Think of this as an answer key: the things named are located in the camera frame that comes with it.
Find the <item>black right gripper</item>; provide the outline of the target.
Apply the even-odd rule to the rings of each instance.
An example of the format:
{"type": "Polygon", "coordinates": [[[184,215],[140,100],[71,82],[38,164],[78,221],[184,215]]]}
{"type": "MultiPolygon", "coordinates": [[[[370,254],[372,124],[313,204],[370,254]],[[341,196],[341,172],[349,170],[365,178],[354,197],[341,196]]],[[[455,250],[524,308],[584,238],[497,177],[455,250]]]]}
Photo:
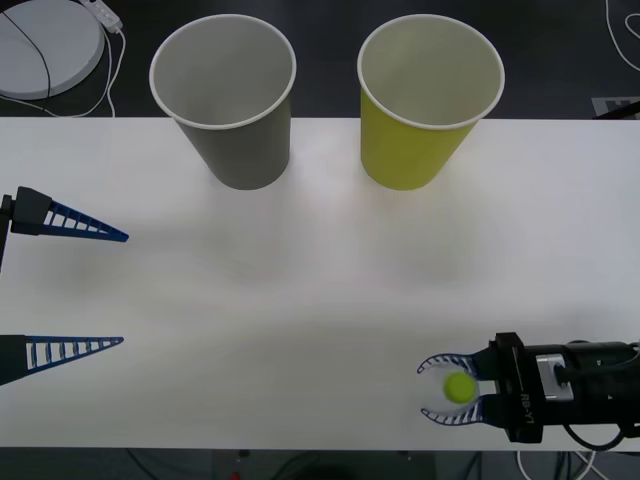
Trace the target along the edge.
{"type": "Polygon", "coordinates": [[[421,414],[442,426],[486,424],[504,428],[511,442],[540,443],[544,392],[535,355],[513,332],[497,334],[490,347],[494,355],[487,350],[432,355],[416,372],[434,380],[444,395],[477,395],[479,383],[491,380],[498,395],[482,395],[446,413],[422,408],[421,414]]]}

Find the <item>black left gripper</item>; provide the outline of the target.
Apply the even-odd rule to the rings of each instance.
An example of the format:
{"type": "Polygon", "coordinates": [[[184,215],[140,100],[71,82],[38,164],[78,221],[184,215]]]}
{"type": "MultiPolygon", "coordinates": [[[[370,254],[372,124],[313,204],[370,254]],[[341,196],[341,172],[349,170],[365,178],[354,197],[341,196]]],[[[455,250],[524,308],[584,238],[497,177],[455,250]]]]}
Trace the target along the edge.
{"type": "MultiPolygon", "coordinates": [[[[15,199],[5,194],[0,208],[0,266],[7,236],[45,235],[125,243],[129,235],[96,218],[20,186],[15,199]]],[[[123,337],[1,336],[1,384],[6,385],[118,346],[123,337]]]]}

